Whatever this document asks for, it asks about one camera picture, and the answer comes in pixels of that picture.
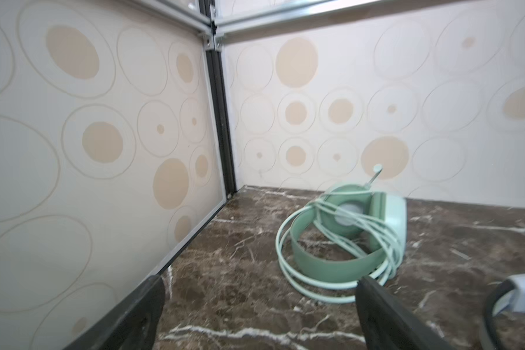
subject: brown marble surface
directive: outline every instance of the brown marble surface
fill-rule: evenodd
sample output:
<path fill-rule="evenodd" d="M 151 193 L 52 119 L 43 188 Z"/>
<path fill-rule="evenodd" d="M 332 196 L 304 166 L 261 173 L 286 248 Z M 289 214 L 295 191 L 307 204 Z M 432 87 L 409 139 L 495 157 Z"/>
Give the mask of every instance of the brown marble surface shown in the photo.
<path fill-rule="evenodd" d="M 164 273 L 155 348 L 365 349 L 355 305 L 304 298 L 278 267 L 277 229 L 317 195 L 241 189 Z M 456 349 L 480 349 L 484 298 L 525 273 L 525 209 L 408 200 L 407 211 L 405 258 L 386 289 Z M 302 239 L 344 258 L 314 232 Z M 504 313 L 497 325 L 509 349 L 525 349 L 525 314 Z"/>

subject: circle pattern wallpaper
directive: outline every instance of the circle pattern wallpaper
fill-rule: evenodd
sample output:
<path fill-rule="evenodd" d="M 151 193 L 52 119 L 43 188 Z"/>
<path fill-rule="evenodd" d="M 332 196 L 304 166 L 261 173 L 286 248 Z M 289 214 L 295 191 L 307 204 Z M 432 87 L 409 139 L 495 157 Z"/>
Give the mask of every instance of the circle pattern wallpaper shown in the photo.
<path fill-rule="evenodd" d="M 525 2 L 374 13 L 225 45 L 239 186 L 525 207 Z"/>
<path fill-rule="evenodd" d="M 0 349 L 66 347 L 222 205 L 207 78 L 118 1 L 0 2 Z"/>

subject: metal rail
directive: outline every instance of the metal rail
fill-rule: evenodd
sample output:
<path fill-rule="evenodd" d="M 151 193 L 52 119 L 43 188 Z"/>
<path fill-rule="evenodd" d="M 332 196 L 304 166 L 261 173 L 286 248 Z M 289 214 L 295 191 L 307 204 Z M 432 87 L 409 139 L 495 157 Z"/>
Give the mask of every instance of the metal rail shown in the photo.
<path fill-rule="evenodd" d="M 127 0 L 126 2 L 145 7 L 205 35 L 212 35 L 211 19 L 181 4 L 167 0 Z"/>
<path fill-rule="evenodd" d="M 217 17 L 214 20 L 217 26 L 216 38 L 223 38 L 231 34 L 238 34 L 252 29 L 268 27 L 302 18 L 310 18 L 339 10 L 347 10 L 379 1 L 385 0 L 298 0 L 265 10 L 251 11 L 245 14 L 242 13 L 223 18 Z"/>

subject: white marble vein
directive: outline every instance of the white marble vein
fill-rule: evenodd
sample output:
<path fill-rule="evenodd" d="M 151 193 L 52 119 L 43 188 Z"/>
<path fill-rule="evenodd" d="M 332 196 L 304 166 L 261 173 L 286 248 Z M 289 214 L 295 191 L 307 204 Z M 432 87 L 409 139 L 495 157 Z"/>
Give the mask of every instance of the white marble vein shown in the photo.
<path fill-rule="evenodd" d="M 449 251 L 452 252 L 453 254 L 455 254 L 456 256 L 460 256 L 461 258 L 463 258 L 465 260 L 470 260 L 471 259 L 470 256 L 466 255 L 465 253 L 461 253 L 460 251 L 458 251 L 455 248 L 450 248 Z"/>
<path fill-rule="evenodd" d="M 241 221 L 241 220 L 230 220 L 230 219 L 218 219 L 218 218 L 213 218 L 210 222 L 223 222 L 223 223 L 246 223 L 248 225 L 251 225 L 252 222 L 249 222 L 249 221 Z"/>
<path fill-rule="evenodd" d="M 408 219 L 408 221 L 410 221 L 410 222 L 415 222 L 415 221 L 432 222 L 432 220 L 433 220 L 433 216 L 431 216 L 431 215 L 414 216 L 414 217 L 411 217 L 410 219 Z"/>
<path fill-rule="evenodd" d="M 432 321 L 427 321 L 426 322 L 426 325 L 428 327 L 430 327 L 434 332 L 436 332 L 441 338 L 445 338 L 445 334 L 443 333 L 443 331 L 441 330 L 441 327 L 436 325 L 434 322 Z"/>
<path fill-rule="evenodd" d="M 173 269 L 171 265 L 167 268 L 167 289 L 169 290 L 169 298 L 173 299 Z"/>
<path fill-rule="evenodd" d="M 263 189 L 256 188 L 256 187 L 251 187 L 251 186 L 244 186 L 243 188 L 245 190 L 252 190 L 252 191 L 262 192 L 264 194 L 281 195 L 282 197 L 286 197 L 286 198 L 293 199 L 293 200 L 296 200 L 296 199 L 300 199 L 300 200 L 303 200 L 303 199 L 306 199 L 306 200 L 315 199 L 315 197 L 304 197 L 304 196 L 301 196 L 301 195 L 288 194 L 288 193 L 286 193 L 286 191 L 284 191 L 284 192 L 267 191 L 267 190 L 263 190 Z"/>
<path fill-rule="evenodd" d="M 323 318 L 319 323 L 317 323 L 317 326 L 326 320 L 327 317 Z M 280 345 L 285 346 L 293 346 L 297 350 L 307 350 L 304 346 L 301 346 L 297 344 L 294 340 L 297 341 L 307 341 L 307 340 L 313 340 L 313 339 L 333 339 L 333 338 L 349 338 L 353 340 L 357 340 L 361 343 L 365 343 L 365 338 L 362 335 L 353 334 L 353 333 L 346 333 L 346 332 L 340 332 L 340 331 L 334 331 L 334 332 L 287 332 L 282 334 L 275 334 L 267 329 L 259 329 L 259 328 L 243 328 L 236 332 L 230 331 L 230 330 L 213 330 L 206 327 L 201 326 L 176 326 L 173 329 L 171 329 L 169 332 L 161 332 L 158 336 L 159 340 L 182 340 L 184 338 L 189 338 L 190 335 L 193 333 L 200 333 L 204 334 L 207 337 L 223 337 L 223 338 L 230 338 L 230 339 L 242 339 L 245 337 L 251 337 L 251 338 L 266 338 L 269 340 L 272 340 L 274 342 L 279 343 Z"/>
<path fill-rule="evenodd" d="M 305 240 L 305 239 L 300 239 L 298 240 L 298 242 L 304 243 L 309 247 L 316 246 L 316 245 L 334 245 L 336 244 L 335 242 L 332 242 L 332 241 L 312 241 L 312 240 Z"/>
<path fill-rule="evenodd" d="M 424 298 L 420 301 L 420 304 L 418 304 L 418 307 L 420 309 L 423 309 L 424 306 L 426 306 L 426 303 L 428 302 L 428 299 L 430 298 L 430 295 L 434 294 L 435 293 L 435 290 L 433 291 L 429 291 L 428 293 L 426 293 L 426 295 L 424 296 Z"/>
<path fill-rule="evenodd" d="M 516 232 L 518 234 L 522 234 L 525 236 L 525 225 L 522 224 L 521 226 L 522 227 L 517 227 L 517 228 L 513 228 L 513 227 L 507 228 L 505 226 L 460 225 L 460 227 L 462 228 L 468 227 L 468 228 L 476 228 L 478 230 L 511 231 L 511 232 Z"/>
<path fill-rule="evenodd" d="M 420 245 L 422 244 L 423 240 L 416 241 L 412 243 L 412 248 L 420 248 Z"/>

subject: coiled cable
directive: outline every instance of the coiled cable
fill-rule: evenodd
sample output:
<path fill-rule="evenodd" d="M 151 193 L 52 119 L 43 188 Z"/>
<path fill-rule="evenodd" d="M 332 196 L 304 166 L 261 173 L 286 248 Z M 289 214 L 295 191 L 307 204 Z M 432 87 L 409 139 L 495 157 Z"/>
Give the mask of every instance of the coiled cable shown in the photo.
<path fill-rule="evenodd" d="M 326 200 L 329 196 L 332 195 L 371 195 L 373 194 L 372 191 L 364 190 L 336 192 L 336 189 L 338 189 L 339 187 L 340 186 L 335 186 L 332 189 L 329 189 L 327 192 L 323 193 L 315 200 L 309 202 L 303 208 L 291 214 L 282 223 L 282 225 L 280 225 L 275 240 L 276 253 L 278 255 L 278 263 L 280 265 L 280 269 L 286 277 L 286 279 L 288 280 L 288 282 L 292 285 L 292 287 L 294 287 L 294 289 L 296 289 L 301 294 L 309 298 L 332 304 L 345 304 L 354 302 L 356 300 L 356 297 L 354 295 L 343 297 L 322 295 L 301 286 L 301 284 L 299 284 L 295 279 L 298 279 L 303 283 L 309 284 L 310 286 L 336 291 L 355 288 L 358 285 L 358 281 L 356 280 L 350 282 L 337 283 L 319 281 L 317 279 L 305 276 L 298 270 L 294 269 L 291 265 L 289 265 L 284 256 L 282 255 L 282 248 L 284 242 L 286 241 L 286 238 L 290 234 L 290 228 L 285 230 L 286 226 L 290 221 L 294 220 L 298 215 L 306 211 L 309 211 L 311 209 L 315 210 L 316 215 L 312 222 L 315 225 L 315 227 L 330 241 L 334 242 L 336 245 L 340 246 L 357 259 L 367 256 L 367 253 L 365 253 L 365 251 L 362 248 L 360 248 L 355 242 L 329 230 L 322 222 L 322 214 L 327 213 L 335 216 L 336 218 L 343 218 L 344 222 L 347 222 L 350 225 L 353 225 L 357 228 L 361 228 L 362 230 L 371 234 L 371 236 L 373 236 L 376 239 L 376 241 L 379 243 L 379 245 L 385 252 L 384 261 L 379 266 L 377 266 L 377 268 L 370 274 L 370 276 L 373 279 L 377 279 L 378 283 L 382 286 L 385 284 L 387 279 L 395 276 L 397 268 L 403 261 L 405 245 L 405 242 L 401 241 L 397 232 L 395 232 L 395 230 L 384 220 L 381 220 L 377 217 L 368 214 L 361 214 L 357 212 L 348 211 Z"/>

